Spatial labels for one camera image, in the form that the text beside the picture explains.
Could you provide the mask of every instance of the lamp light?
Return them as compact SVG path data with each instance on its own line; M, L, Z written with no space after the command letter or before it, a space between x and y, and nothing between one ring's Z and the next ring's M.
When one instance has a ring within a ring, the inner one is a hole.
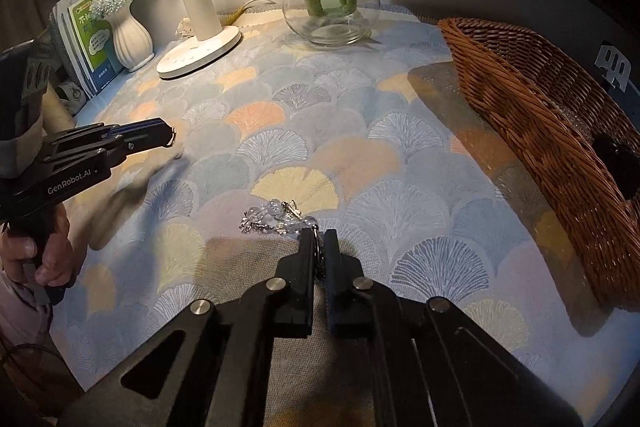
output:
M195 36L178 44L158 64L160 78L171 79L222 57L240 41L236 26L222 27L212 0L183 0Z

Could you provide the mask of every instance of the pink sleeve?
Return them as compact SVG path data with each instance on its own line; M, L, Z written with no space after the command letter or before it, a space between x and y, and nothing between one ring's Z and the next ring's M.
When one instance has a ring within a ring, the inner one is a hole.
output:
M0 272L0 335L12 345L39 344L49 330L50 306L37 306L33 294Z

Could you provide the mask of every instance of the wicker basket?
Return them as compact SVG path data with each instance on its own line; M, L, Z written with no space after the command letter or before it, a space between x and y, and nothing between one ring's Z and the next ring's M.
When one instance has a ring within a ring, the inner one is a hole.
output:
M640 153L640 135L609 95L537 33L477 19L438 24L469 105L524 163L556 212L605 307L640 310L640 196L625 201L590 142L558 107L594 136Z

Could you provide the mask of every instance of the tablecloth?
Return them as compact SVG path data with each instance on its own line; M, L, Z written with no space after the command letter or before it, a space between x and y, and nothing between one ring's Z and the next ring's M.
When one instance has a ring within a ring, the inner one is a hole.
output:
M451 299L593 424L640 359L640 317L596 304L535 183L460 95L437 27L389 7L369 40L329 50L279 12L250 17L210 66L164 81L154 61L79 116L159 116L177 131L173 149L130 156L68 204L72 221L90 217L90 248L52 336L80 384L194 298L237 298L272 275L296 241L238 224L293 199L366 275ZM276 342L265 425L373 425L366 361L322 331L316 293L312 338Z

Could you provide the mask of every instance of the stack of books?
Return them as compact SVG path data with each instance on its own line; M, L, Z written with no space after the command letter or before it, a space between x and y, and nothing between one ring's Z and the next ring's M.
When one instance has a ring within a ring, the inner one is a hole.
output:
M123 69L113 48L111 25L89 16L92 0L61 0L49 16L49 35L66 73L87 98L98 94Z

